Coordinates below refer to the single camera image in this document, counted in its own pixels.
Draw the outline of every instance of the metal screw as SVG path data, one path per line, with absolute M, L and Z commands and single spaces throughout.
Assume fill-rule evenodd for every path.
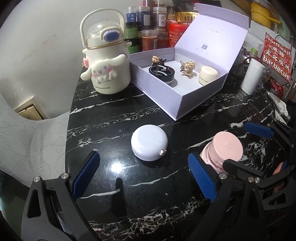
M 224 179 L 227 178 L 227 175 L 225 173 L 220 173 L 219 174 L 219 178 L 222 179 L 222 180 L 224 180 Z
M 163 156 L 166 152 L 167 152 L 166 149 L 161 149 L 159 155 L 160 156 Z
M 37 183 L 37 182 L 39 182 L 39 181 L 40 181 L 40 177 L 38 177 L 38 176 L 37 176 L 37 177 L 34 177 L 34 182 Z
M 259 183 L 260 182 L 260 178 L 259 177 L 256 177 L 255 178 L 255 183 Z
M 253 177 L 248 177 L 248 181 L 249 181 L 250 183 L 253 183 L 253 182 L 255 181 L 255 179 L 254 179 Z
M 69 174 L 66 172 L 61 175 L 62 179 L 67 179 L 68 177 L 69 177 Z

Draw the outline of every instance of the box lid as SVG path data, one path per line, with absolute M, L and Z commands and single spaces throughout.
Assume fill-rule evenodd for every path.
M 175 48 L 197 54 L 229 71 L 249 29 L 249 18 L 226 8 L 196 4 L 199 15 Z

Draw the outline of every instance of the bottle handle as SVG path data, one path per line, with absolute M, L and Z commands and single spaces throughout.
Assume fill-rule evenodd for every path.
M 100 8 L 100 9 L 97 9 L 97 10 L 94 10 L 92 12 L 90 12 L 88 15 L 86 15 L 82 21 L 81 21 L 81 24 L 80 24 L 80 35 L 81 35 L 81 40 L 82 40 L 82 45 L 83 47 L 87 48 L 87 43 L 86 43 L 86 39 L 85 39 L 85 36 L 84 36 L 84 23 L 86 21 L 86 19 L 90 16 L 90 15 L 93 15 L 94 13 L 96 12 L 101 12 L 101 11 L 105 11 L 105 10 L 109 10 L 109 11 L 113 11 L 117 14 L 117 16 L 119 17 L 119 21 L 120 21 L 120 27 L 122 28 L 122 31 L 123 31 L 123 35 L 125 34 L 125 29 L 126 29 L 126 22 L 124 20 L 124 16 L 121 12 L 119 12 L 118 10 L 115 10 L 115 9 L 112 9 L 112 8 Z

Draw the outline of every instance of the gold rim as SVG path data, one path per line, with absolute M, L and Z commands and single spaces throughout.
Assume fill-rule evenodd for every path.
M 115 45 L 115 44 L 120 44 L 120 43 L 122 43 L 123 41 L 124 41 L 124 39 L 121 40 L 121 41 L 119 41 L 119 42 L 112 43 L 112 44 L 106 44 L 106 45 L 103 45 L 103 46 L 97 46 L 97 47 L 90 47 L 90 48 L 87 48 L 87 49 L 100 49 L 100 48 L 104 48 L 104 47 L 112 46 L 112 45 Z

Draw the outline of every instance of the red barbecue sign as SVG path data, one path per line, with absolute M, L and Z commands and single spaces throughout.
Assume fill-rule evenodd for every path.
M 268 33 L 265 34 L 261 60 L 268 66 L 271 66 L 286 81 L 290 82 L 292 68 L 291 50 L 277 42 Z

